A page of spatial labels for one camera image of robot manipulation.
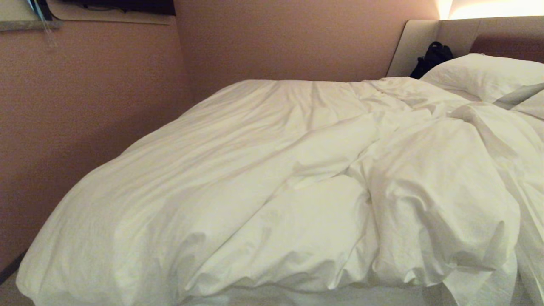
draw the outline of floor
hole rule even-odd
[[[0,306],[34,306],[34,303],[22,295],[15,286],[16,277],[17,273],[14,273],[0,286]]]

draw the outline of white bedsheet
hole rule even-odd
[[[410,78],[232,85],[77,184],[17,286],[37,306],[128,306],[444,283],[467,305],[543,195],[533,129],[468,103]]]

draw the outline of bed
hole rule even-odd
[[[542,305],[542,67],[505,89],[233,84],[81,180],[17,286],[38,306]]]

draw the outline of pillowcase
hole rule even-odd
[[[522,112],[544,120],[544,90],[516,105],[512,111]]]
[[[544,89],[544,64],[471,53],[432,68],[421,80],[515,105]]]

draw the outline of television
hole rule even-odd
[[[162,15],[176,15],[173,0],[62,0],[78,3],[90,10],[120,9]]]

